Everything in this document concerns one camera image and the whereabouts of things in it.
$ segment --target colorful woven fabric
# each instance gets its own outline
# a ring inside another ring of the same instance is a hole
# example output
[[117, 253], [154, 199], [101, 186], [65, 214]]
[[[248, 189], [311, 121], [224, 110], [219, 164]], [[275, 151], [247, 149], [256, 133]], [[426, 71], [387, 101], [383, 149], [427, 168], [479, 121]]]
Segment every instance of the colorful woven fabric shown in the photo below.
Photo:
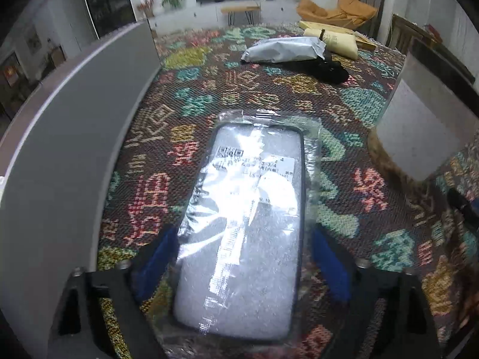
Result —
[[[164, 224], [178, 222], [221, 110], [301, 112], [321, 117], [324, 126], [317, 221], [355, 256], [379, 268], [415, 267], [445, 340], [458, 292], [445, 252], [454, 217], [446, 210], [444, 192], [456, 185], [469, 198], [479, 196], [477, 150], [472, 145], [454, 158], [420, 204], [407, 201], [377, 173], [366, 147], [404, 56], [383, 47], [378, 52], [360, 51], [357, 61], [335, 56], [351, 74], [339, 86], [280, 68], [239, 63], [243, 50], [258, 39], [301, 32], [296, 27], [253, 26], [157, 40], [164, 68], [140, 104], [119, 153], [105, 203], [98, 267], [130, 258]], [[462, 249], [474, 247], [474, 239], [465, 236]], [[466, 258], [467, 252], [461, 255]], [[331, 302], [314, 265], [303, 274], [310, 276], [312, 289], [300, 300], [306, 315], [304, 339], [295, 355], [313, 358], [340, 327], [345, 310]], [[150, 303], [142, 309], [146, 311]], [[111, 304], [102, 305], [118, 342]], [[128, 357], [124, 345], [116, 347], [121, 358]]]

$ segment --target table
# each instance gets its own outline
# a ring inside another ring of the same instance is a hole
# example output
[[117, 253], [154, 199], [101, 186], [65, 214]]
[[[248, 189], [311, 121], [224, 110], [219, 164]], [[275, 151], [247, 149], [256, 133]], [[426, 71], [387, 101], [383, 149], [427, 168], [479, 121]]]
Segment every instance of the table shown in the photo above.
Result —
[[221, 8], [221, 13], [228, 13], [228, 25], [232, 26], [235, 23], [236, 12], [245, 12], [248, 24], [254, 24], [253, 12], [260, 10], [260, 5], [237, 5], [235, 7], [223, 7]]

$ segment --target orange armchair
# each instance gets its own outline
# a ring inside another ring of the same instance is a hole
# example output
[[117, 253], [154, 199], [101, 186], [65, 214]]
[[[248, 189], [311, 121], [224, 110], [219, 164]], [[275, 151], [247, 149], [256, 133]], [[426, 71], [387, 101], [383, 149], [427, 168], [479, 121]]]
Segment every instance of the orange armchair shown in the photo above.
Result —
[[296, 12], [303, 20], [355, 30], [374, 17], [378, 9], [359, 0], [338, 0], [338, 7], [326, 10], [311, 0], [301, 0]]

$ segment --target patterned tablecloth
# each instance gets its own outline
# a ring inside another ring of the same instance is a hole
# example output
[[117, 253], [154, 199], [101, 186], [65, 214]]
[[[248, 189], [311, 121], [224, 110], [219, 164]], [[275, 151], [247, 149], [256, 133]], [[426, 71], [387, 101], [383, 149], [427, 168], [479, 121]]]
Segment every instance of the patterned tablecloth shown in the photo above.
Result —
[[[162, 225], [178, 221], [221, 110], [302, 112], [321, 117], [324, 126], [317, 221], [355, 256], [370, 259], [376, 267], [392, 271], [415, 267], [443, 342], [456, 317], [460, 272], [476, 252], [474, 237], [446, 208], [444, 194], [455, 185], [469, 199], [479, 196], [479, 141], [445, 165], [419, 203], [408, 201], [384, 182], [366, 147], [367, 134], [383, 110], [404, 56], [384, 47], [360, 51], [357, 61], [334, 56], [351, 74], [339, 86], [280, 68], [240, 64], [241, 53], [258, 39], [301, 33], [292, 26], [254, 26], [157, 40], [164, 69], [140, 104], [119, 153], [105, 202], [98, 268], [134, 256]], [[306, 316], [303, 341], [294, 353], [297, 358], [317, 357], [345, 311], [329, 300], [313, 265], [309, 273], [313, 286], [303, 298]], [[127, 358], [111, 303], [104, 300], [102, 305], [118, 355]], [[149, 306], [145, 302], [142, 308]], [[364, 357], [371, 342], [363, 347]]]

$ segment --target white container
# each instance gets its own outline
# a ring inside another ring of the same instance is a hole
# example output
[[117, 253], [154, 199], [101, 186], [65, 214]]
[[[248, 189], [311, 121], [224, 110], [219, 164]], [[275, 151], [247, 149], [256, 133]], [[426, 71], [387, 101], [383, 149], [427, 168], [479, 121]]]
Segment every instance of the white container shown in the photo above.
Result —
[[384, 150], [423, 181], [473, 140], [479, 95], [457, 69], [423, 43], [412, 45], [377, 125]]

